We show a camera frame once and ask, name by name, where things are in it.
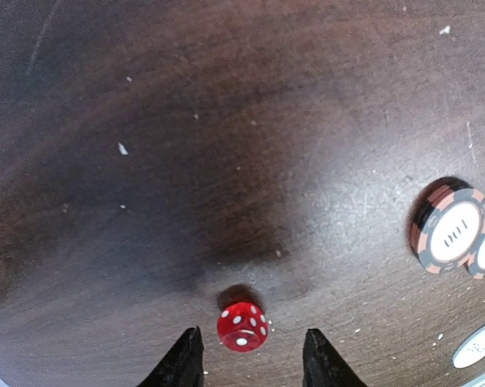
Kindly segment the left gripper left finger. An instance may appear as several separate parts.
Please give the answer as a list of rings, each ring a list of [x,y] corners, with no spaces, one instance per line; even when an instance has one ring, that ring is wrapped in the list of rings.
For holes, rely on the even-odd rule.
[[[201,387],[204,346],[200,327],[190,327],[138,387]]]

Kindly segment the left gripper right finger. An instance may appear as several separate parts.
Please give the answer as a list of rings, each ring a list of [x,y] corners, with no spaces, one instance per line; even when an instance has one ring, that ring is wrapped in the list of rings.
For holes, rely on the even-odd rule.
[[[304,387],[366,387],[317,328],[309,328],[302,352]]]

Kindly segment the small red die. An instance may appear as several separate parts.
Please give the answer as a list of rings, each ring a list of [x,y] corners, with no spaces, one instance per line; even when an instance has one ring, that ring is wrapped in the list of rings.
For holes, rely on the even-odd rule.
[[[217,323],[220,341],[233,352],[251,352],[263,346],[270,330],[263,311],[253,302],[227,306]]]

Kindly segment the white dealer button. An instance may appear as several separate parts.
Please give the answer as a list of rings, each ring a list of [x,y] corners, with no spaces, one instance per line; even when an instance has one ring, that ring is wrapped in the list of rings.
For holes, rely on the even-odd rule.
[[[457,369],[467,368],[485,357],[485,325],[465,339],[452,357]]]

